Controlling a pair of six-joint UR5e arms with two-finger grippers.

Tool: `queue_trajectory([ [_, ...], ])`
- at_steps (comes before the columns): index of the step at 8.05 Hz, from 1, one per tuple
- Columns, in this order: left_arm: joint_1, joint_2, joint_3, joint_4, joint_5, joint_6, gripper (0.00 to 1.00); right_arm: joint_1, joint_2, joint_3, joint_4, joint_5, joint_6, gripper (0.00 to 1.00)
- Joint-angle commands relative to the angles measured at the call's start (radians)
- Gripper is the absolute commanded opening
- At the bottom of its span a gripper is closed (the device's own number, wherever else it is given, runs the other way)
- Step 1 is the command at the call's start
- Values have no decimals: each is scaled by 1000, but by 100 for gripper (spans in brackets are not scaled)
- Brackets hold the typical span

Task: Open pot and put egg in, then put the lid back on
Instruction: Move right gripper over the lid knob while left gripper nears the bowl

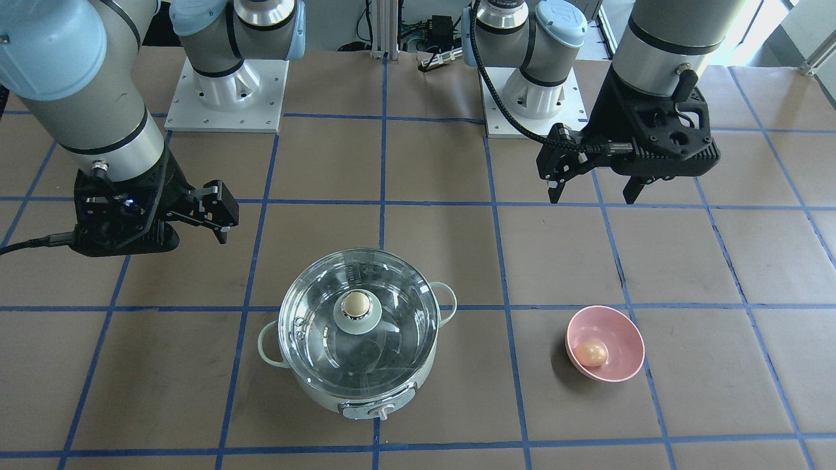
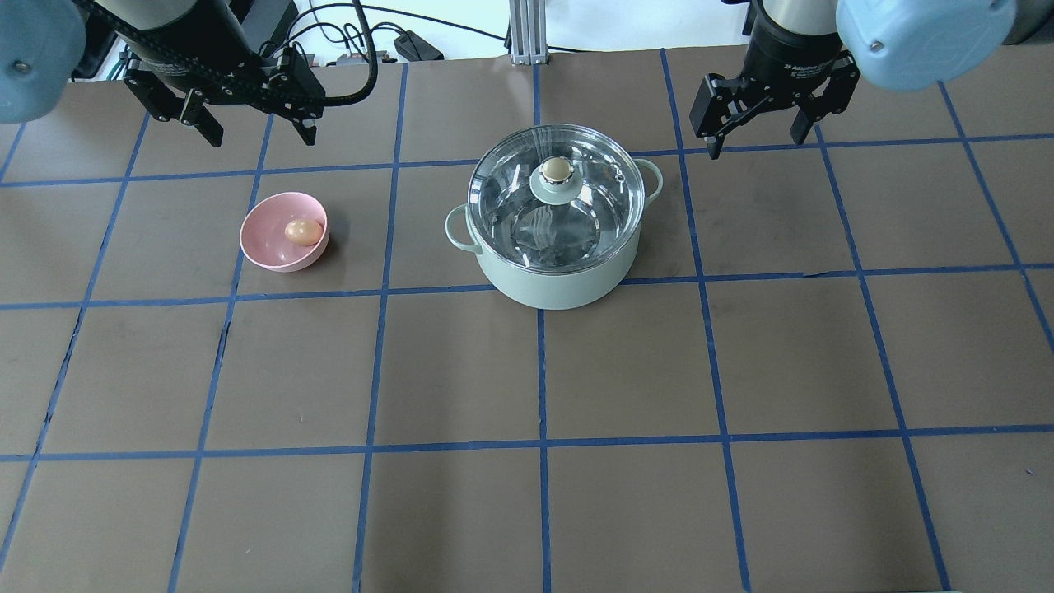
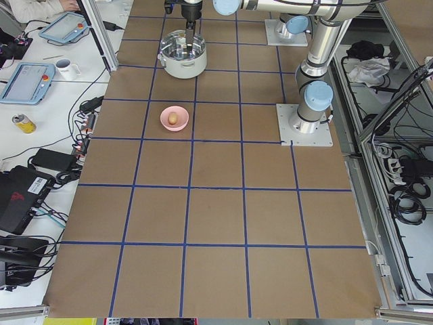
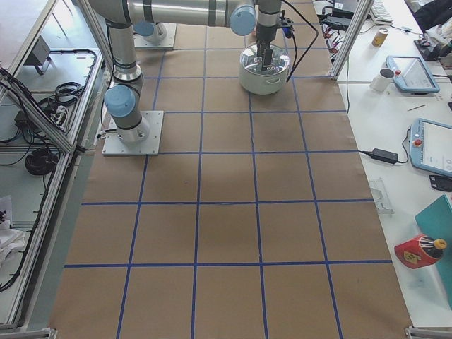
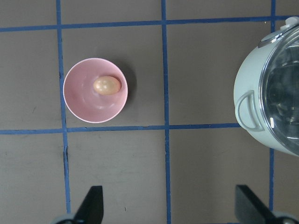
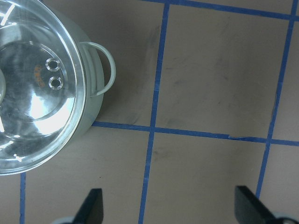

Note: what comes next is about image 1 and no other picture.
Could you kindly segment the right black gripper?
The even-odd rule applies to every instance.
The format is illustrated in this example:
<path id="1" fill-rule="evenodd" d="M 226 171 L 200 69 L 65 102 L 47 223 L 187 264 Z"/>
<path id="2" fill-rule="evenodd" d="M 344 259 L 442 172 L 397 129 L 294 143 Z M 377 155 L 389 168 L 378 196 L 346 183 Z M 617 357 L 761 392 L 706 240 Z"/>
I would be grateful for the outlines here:
<path id="1" fill-rule="evenodd" d="M 239 224 L 239 205 L 227 185 L 188 184 L 170 148 L 137 178 L 112 181 L 102 169 L 78 170 L 72 199 L 77 223 L 71 249 L 92 258 L 170 252 L 180 243 L 171 226 L 206 227 L 221 245 Z"/>

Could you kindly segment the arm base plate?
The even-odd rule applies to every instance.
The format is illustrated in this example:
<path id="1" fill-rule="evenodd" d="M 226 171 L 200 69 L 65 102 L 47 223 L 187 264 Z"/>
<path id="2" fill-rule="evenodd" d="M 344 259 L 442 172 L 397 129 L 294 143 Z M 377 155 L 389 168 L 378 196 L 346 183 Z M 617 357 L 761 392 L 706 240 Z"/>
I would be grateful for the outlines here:
<path id="1" fill-rule="evenodd" d="M 546 137 L 555 123 L 580 131 L 588 122 L 573 69 L 556 87 L 529 83 L 517 69 L 488 67 L 487 74 L 506 110 L 535 134 Z"/>
<path id="2" fill-rule="evenodd" d="M 186 60 L 165 128 L 176 132 L 277 134 L 289 62 L 245 60 L 221 78 L 198 74 Z"/>

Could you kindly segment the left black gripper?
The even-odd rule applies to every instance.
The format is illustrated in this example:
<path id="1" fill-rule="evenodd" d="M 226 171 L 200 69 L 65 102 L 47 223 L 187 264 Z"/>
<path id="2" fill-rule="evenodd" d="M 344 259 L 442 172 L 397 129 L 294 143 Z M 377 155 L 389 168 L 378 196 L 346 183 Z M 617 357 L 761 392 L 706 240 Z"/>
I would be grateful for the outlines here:
<path id="1" fill-rule="evenodd" d="M 610 67 L 582 131 L 562 136 L 553 125 L 536 164 L 547 180 L 549 202 L 560 202 L 574 176 L 605 166 L 633 176 L 623 189 L 627 205 L 636 202 L 650 178 L 693 178 L 713 169 L 719 148 L 711 134 L 709 107 L 698 87 L 698 74 L 687 69 L 674 76 L 674 90 L 649 95 L 618 77 Z"/>

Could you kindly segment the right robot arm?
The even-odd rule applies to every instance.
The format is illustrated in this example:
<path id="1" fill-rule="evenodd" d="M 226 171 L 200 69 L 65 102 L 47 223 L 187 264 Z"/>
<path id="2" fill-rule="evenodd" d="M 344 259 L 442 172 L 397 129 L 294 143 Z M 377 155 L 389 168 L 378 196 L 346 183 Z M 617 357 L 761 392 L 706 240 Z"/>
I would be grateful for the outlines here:
<path id="1" fill-rule="evenodd" d="M 78 166 L 76 224 L 2 249 L 68 246 L 99 258 L 170 252 L 172 224 L 221 244 L 238 226 L 226 184 L 184 176 L 131 76 L 159 1 L 3 1 L 2 85 Z M 287 65 L 304 56 L 302 1 L 173 1 L 186 53 L 171 130 L 275 132 Z"/>

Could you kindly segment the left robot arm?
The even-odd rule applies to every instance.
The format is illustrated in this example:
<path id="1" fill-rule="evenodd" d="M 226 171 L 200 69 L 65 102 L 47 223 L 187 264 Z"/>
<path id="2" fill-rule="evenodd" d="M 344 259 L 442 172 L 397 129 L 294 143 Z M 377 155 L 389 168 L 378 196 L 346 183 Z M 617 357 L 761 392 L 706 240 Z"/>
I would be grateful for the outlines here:
<path id="1" fill-rule="evenodd" d="M 632 204 L 658 180 L 696 178 L 720 151 L 698 82 L 728 35 L 741 1 L 636 1 L 582 130 L 553 119 L 588 22 L 568 1 L 472 1 L 462 12 L 462 50 L 507 122 L 540 143 L 536 159 L 557 203 L 565 185 L 598 167 L 627 176 Z"/>

